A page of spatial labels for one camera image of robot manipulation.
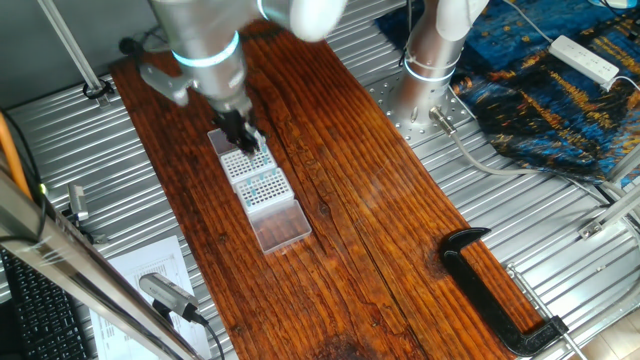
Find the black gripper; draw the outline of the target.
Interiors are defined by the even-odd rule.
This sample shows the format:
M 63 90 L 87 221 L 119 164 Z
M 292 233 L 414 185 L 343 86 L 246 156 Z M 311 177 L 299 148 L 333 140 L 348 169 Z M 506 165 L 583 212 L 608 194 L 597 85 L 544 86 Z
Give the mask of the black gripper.
M 261 133 L 238 110 L 218 112 L 214 123 L 228 136 L 230 142 L 245 154 L 261 149 Z

